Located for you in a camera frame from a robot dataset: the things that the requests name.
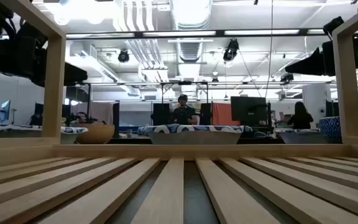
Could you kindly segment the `orange partition panel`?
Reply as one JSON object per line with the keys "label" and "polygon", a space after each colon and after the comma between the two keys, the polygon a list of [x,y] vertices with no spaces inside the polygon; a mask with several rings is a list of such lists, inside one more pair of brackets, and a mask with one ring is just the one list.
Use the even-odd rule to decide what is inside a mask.
{"label": "orange partition panel", "polygon": [[213,103],[213,124],[219,126],[238,126],[239,121],[232,120],[231,105],[228,103]]}

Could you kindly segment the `computer monitor on arm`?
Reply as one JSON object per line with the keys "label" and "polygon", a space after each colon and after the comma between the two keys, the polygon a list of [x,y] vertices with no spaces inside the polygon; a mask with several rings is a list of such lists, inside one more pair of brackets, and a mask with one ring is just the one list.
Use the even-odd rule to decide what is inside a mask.
{"label": "computer monitor on arm", "polygon": [[0,122],[3,123],[9,120],[11,101],[7,100],[1,104]]}

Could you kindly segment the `person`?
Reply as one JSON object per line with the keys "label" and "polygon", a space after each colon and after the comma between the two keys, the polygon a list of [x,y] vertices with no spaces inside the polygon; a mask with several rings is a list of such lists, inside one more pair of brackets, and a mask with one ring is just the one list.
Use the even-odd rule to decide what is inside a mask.
{"label": "person", "polygon": [[173,110],[171,123],[180,125],[197,125],[198,118],[193,107],[187,105],[188,96],[181,94],[178,97],[178,107]]}
{"label": "person", "polygon": [[291,116],[287,125],[293,126],[294,129],[310,129],[313,117],[307,111],[303,102],[295,103],[295,114]]}

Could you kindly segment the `gold speckled bowl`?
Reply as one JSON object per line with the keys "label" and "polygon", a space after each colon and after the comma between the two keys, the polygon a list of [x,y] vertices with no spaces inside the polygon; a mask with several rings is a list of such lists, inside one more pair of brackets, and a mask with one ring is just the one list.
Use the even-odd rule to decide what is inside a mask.
{"label": "gold speckled bowl", "polygon": [[108,124],[76,124],[76,128],[86,128],[76,141],[80,144],[106,144],[114,136],[115,126]]}

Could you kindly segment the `navy white patterned bowl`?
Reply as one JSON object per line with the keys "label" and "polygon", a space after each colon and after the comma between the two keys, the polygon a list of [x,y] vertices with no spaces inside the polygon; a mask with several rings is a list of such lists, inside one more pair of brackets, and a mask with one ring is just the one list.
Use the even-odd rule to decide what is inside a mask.
{"label": "navy white patterned bowl", "polygon": [[328,143],[342,144],[341,125],[338,116],[321,118],[319,128]]}

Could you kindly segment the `black background frame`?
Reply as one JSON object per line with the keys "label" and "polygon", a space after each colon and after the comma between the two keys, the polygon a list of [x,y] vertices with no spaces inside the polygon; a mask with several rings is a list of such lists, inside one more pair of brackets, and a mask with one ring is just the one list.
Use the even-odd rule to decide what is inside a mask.
{"label": "black background frame", "polygon": [[152,126],[150,115],[154,103],[168,103],[170,123],[173,110],[178,106],[178,97],[187,95],[189,102],[198,103],[199,91],[209,93],[208,82],[117,82],[90,83],[88,102],[112,103],[113,118],[117,130],[137,131],[142,126]]}

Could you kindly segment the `black partition panel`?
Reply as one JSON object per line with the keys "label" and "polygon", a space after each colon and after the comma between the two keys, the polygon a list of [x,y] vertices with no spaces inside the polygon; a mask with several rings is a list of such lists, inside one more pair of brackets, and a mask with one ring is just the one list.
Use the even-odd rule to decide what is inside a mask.
{"label": "black partition panel", "polygon": [[211,103],[202,103],[200,109],[200,125],[211,125],[212,117]]}
{"label": "black partition panel", "polygon": [[168,103],[154,103],[153,111],[150,115],[154,126],[170,123],[170,106]]}

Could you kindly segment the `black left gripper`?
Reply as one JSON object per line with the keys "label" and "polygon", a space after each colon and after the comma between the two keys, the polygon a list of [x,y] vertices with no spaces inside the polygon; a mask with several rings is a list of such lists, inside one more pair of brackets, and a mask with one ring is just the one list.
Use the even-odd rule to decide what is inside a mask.
{"label": "black left gripper", "polygon": [[[18,76],[27,78],[38,86],[44,86],[47,51],[43,49],[43,46],[47,42],[47,36],[29,22],[24,22],[14,40],[18,44],[16,55],[19,66]],[[64,86],[83,83],[87,79],[86,70],[65,63]]]}

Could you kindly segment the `black computer monitor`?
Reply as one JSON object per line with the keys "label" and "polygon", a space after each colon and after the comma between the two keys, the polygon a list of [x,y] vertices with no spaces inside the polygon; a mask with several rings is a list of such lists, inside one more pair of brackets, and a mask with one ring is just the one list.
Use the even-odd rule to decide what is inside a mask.
{"label": "black computer monitor", "polygon": [[265,98],[232,96],[231,118],[240,121],[242,125],[259,126],[261,122],[267,122],[267,103]]}

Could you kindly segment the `white hanging cloth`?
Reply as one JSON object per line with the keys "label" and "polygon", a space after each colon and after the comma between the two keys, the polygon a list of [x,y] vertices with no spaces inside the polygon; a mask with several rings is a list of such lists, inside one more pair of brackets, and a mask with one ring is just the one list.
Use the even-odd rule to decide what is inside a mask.
{"label": "white hanging cloth", "polygon": [[113,104],[91,102],[90,117],[98,121],[104,121],[108,125],[113,125]]}

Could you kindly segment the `wooden slatted shelf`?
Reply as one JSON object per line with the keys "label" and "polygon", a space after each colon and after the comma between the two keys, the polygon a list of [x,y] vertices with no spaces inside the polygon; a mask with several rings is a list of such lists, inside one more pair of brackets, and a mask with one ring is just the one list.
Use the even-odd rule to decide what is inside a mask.
{"label": "wooden slatted shelf", "polygon": [[322,179],[287,167],[341,156],[358,164],[356,67],[352,36],[358,13],[333,32],[343,143],[267,145],[62,145],[65,43],[50,47],[41,138],[0,138],[0,223],[40,217],[49,224],[104,223],[161,161],[166,162],[136,211],[138,224],[183,224],[185,162],[194,161],[223,224],[280,224],[238,183],[241,179],[304,224],[358,224],[358,171]]}

